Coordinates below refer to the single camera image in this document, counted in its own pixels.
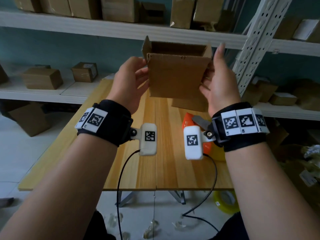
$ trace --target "white tiled floor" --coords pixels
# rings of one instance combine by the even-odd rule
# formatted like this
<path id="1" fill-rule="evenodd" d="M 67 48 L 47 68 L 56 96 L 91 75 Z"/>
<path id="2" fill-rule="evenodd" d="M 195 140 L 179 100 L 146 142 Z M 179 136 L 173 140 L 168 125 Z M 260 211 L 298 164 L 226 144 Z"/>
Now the white tiled floor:
<path id="1" fill-rule="evenodd" d="M 49 114 L 48 119 L 53 123 L 53 127 L 35 137 L 29 137 L 15 122 L 0 116 L 0 198 L 16 198 L 13 206 L 0 209 L 0 230 L 29 193 L 18 191 L 18 183 L 55 140 L 72 115 L 72 113 Z M 206 192 L 203 191 L 186 191 L 187 204 L 182 205 L 168 191 L 138 192 L 120 209 L 123 214 L 122 231 L 128 232 L 132 240 L 142 240 L 143 232 L 149 227 L 152 219 L 155 219 L 159 222 L 154 235 L 156 240 L 212 238 L 216 231 L 207 223 L 196 219 L 181 219 L 181 214 L 195 206 L 205 195 Z M 108 225 L 110 214 L 117 212 L 115 201 L 116 192 L 102 192 L 97 210 L 105 218 L 108 233 L 120 239 L 118 225 L 115 227 Z M 205 218 L 218 229 L 221 229 L 230 217 L 216 207 L 212 197 L 195 210 L 195 216 Z M 175 230 L 172 223 L 176 221 L 186 225 L 183 231 Z"/>

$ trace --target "forearm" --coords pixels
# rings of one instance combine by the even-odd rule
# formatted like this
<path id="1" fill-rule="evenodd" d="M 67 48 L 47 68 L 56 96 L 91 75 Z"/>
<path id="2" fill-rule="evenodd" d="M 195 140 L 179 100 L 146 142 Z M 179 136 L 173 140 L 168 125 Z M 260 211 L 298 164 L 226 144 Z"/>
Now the forearm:
<path id="1" fill-rule="evenodd" d="M 9 220 L 0 238 L 83 238 L 116 153 L 110 142 L 80 134 Z"/>
<path id="2" fill-rule="evenodd" d="M 250 239 L 320 239 L 319 219 L 266 143 L 226 153 Z"/>

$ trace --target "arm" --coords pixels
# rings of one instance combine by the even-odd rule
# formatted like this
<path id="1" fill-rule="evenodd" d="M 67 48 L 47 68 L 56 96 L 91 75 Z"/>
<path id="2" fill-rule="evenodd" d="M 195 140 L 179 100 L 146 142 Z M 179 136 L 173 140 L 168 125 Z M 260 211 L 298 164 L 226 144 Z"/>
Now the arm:
<path id="1" fill-rule="evenodd" d="M 117 72 L 107 99 L 137 111 L 149 84 L 146 62 L 130 58 Z M 117 146 L 80 134 L 0 233 L 0 239 L 82 239 L 117 153 Z"/>
<path id="2" fill-rule="evenodd" d="M 234 73 L 217 49 L 200 91 L 209 114 L 241 101 Z M 226 154 L 226 162 L 250 239 L 320 239 L 320 221 L 263 142 Z"/>

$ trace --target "black pants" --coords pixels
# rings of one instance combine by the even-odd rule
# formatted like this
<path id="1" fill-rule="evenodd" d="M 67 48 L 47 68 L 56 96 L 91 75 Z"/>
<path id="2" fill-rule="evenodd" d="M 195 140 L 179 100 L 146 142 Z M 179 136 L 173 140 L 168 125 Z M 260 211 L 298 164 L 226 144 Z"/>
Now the black pants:
<path id="1" fill-rule="evenodd" d="M 87 239 L 104 239 L 104 240 L 116 240 L 113 235 L 107 233 L 106 226 L 102 217 L 102 214 L 97 210 L 94 212 L 92 219 L 89 223 L 88 229 L 84 238 Z M 210 240 L 249 240 L 248 234 L 243 224 L 240 212 L 234 214 L 223 225 L 222 229 Z"/>

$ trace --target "table top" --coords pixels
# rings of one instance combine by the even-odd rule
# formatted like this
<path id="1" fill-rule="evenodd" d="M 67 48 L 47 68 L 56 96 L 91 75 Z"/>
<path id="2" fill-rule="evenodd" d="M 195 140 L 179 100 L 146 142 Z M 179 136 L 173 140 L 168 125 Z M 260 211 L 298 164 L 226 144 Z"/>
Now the table top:
<path id="1" fill-rule="evenodd" d="M 45 151 L 29 174 L 21 181 L 19 190 L 33 190 L 41 179 L 61 159 L 65 151 L 77 137 L 74 128 L 87 108 L 105 99 L 113 81 L 103 79 L 75 113 L 57 139 Z M 155 156 L 135 154 L 127 163 L 121 178 L 120 189 L 126 191 L 145 190 L 209 190 L 215 172 L 210 159 L 187 160 L 184 155 L 182 121 L 186 112 L 209 119 L 207 113 L 171 107 L 171 99 L 150 97 L 147 91 L 141 98 L 139 109 L 132 115 L 132 127 L 140 128 L 143 123 L 154 123 L 158 128 L 158 145 Z M 120 145 L 104 190 L 117 190 L 122 166 L 132 152 L 139 147 L 133 140 Z M 218 168 L 215 189 L 228 190 L 233 185 L 220 148 L 213 148 L 211 156 Z"/>

